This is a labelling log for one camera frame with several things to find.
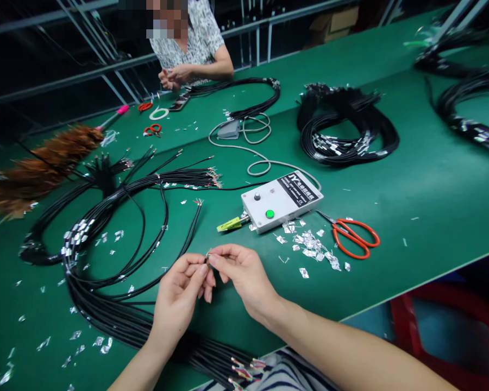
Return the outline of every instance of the scissors blade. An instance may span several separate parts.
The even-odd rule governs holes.
[[[335,220],[333,220],[331,217],[325,215],[323,212],[321,212],[320,210],[315,210],[319,215],[321,215],[322,217],[324,217],[326,220],[328,220],[330,223],[333,223],[335,224]]]

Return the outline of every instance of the wire bundle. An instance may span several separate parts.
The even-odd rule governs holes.
[[[192,165],[182,167],[165,173],[156,173],[157,170],[163,168],[180,153],[168,159],[165,163],[154,169],[149,175],[141,179],[135,180],[132,183],[126,184],[121,182],[119,187],[100,203],[89,210],[82,219],[76,222],[74,226],[64,235],[64,246],[61,249],[61,260],[65,270],[65,278],[68,284],[71,298],[75,307],[82,316],[95,328],[101,330],[107,335],[111,335],[117,340],[126,343],[135,348],[143,346],[150,333],[153,314],[145,311],[138,306],[154,305],[154,301],[127,301],[146,292],[157,285],[165,273],[162,273],[157,278],[148,282],[142,287],[131,289],[128,293],[123,294],[105,294],[101,292],[101,288],[114,285],[124,281],[126,278],[134,274],[156,251],[160,242],[163,240],[168,224],[168,205],[165,198],[165,191],[170,187],[170,183],[182,184],[189,188],[219,188],[220,183],[213,168],[193,169],[193,165],[207,161],[209,157]],[[152,240],[150,246],[140,255],[143,236],[146,228],[145,214],[143,209],[133,199],[133,195],[146,188],[159,186],[159,191],[164,205],[164,220],[162,221],[161,229],[156,237]],[[92,238],[100,234],[105,225],[110,219],[110,216],[124,200],[130,199],[138,208],[142,218],[142,234],[137,244],[132,257],[127,264],[121,268],[116,274],[102,279],[92,279],[87,276],[82,267],[78,266],[78,262],[84,259],[84,251],[92,242]],[[196,224],[201,212],[203,201],[197,199],[196,213],[192,219],[188,229],[185,242],[180,249],[179,258],[183,255],[191,241],[196,229]],[[187,331],[185,336],[179,342],[172,359],[176,362],[190,365],[192,368],[210,376],[218,381],[227,389],[234,389],[239,386],[236,380],[231,377],[239,374],[248,373],[244,368],[236,363],[246,363],[254,365],[253,358],[229,345],[202,337],[196,333]]]
[[[467,67],[448,61],[440,56],[442,52],[465,46],[484,45],[489,43],[488,32],[475,32],[462,30],[453,34],[445,35],[435,45],[430,46],[422,52],[415,60],[415,67],[440,76],[453,78],[465,78],[483,72],[489,73],[489,67]]]
[[[461,136],[489,148],[489,126],[472,119],[465,119],[456,112],[460,102],[489,95],[489,73],[466,78],[445,90],[434,103],[429,80],[426,79],[429,99],[442,120]]]
[[[60,254],[51,255],[43,242],[43,232],[49,223],[73,200],[94,186],[102,190],[103,197],[108,197],[114,192],[115,184],[113,176],[133,167],[134,164],[125,157],[118,160],[112,166],[109,156],[104,155],[101,159],[96,156],[93,163],[85,165],[89,170],[89,175],[82,175],[82,181],[78,182],[62,197],[53,202],[46,208],[42,215],[36,220],[23,240],[20,247],[19,257],[31,264],[39,266],[50,266],[60,263]]]
[[[320,83],[306,87],[308,91],[301,94],[297,116],[300,144],[306,155],[324,165],[351,165],[383,159],[397,149],[400,138],[395,127],[374,106],[380,100],[379,94],[364,95],[360,89],[330,88]],[[326,112],[314,116],[320,102]],[[346,120],[357,128],[359,138],[337,138],[320,133]],[[383,147],[368,152],[378,136],[382,138]]]
[[[229,119],[245,119],[246,117],[255,117],[256,115],[265,112],[269,109],[281,96],[281,83],[273,78],[248,78],[242,80],[222,81],[217,84],[209,84],[203,86],[193,86],[189,89],[191,97],[206,96],[216,91],[224,90],[229,87],[240,86],[244,84],[267,84],[273,88],[274,95],[263,103],[257,104],[244,110],[237,110],[227,113]]]

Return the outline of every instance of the box label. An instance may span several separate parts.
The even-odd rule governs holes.
[[[297,207],[309,204],[318,198],[295,172],[282,176],[277,182],[280,183]]]

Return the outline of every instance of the small red scissors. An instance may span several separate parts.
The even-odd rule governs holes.
[[[379,238],[379,236],[377,235],[377,233],[375,231],[373,231],[373,229],[369,225],[366,225],[364,223],[361,223],[361,222],[358,222],[358,221],[355,221],[355,220],[347,220],[347,219],[333,220],[332,218],[326,216],[321,211],[317,211],[317,213],[319,213],[319,215],[321,215],[322,217],[324,217],[326,220],[328,220],[331,223],[331,226],[333,227],[333,237],[335,238],[335,242],[337,242],[337,245],[339,246],[339,248],[342,251],[344,251],[346,254],[348,254],[350,257],[353,257],[353,258],[356,258],[356,259],[366,259],[366,258],[369,258],[369,248],[368,247],[377,247],[380,244],[380,238]],[[359,235],[357,235],[346,224],[356,224],[356,225],[360,225],[361,227],[365,228],[371,235],[373,235],[373,237],[375,238],[375,243],[366,242],[364,239],[362,239]],[[338,234],[343,234],[348,239],[350,239],[351,241],[353,241],[356,244],[358,244],[360,247],[362,247],[364,249],[365,254],[364,255],[355,255],[355,254],[350,253],[342,245],[341,241],[338,238]]]
[[[152,124],[150,127],[145,128],[145,131],[143,132],[143,136],[152,136],[156,135],[157,137],[161,138],[160,133],[161,132],[161,125],[160,124]]]
[[[145,110],[148,110],[152,107],[152,102],[147,102],[147,103],[142,103],[140,104],[137,109],[140,111],[140,115],[141,113],[143,113]]]

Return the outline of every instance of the cardboard box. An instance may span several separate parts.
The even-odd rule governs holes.
[[[310,26],[313,35],[303,47],[308,49],[349,35],[359,18],[359,7],[318,15]]]

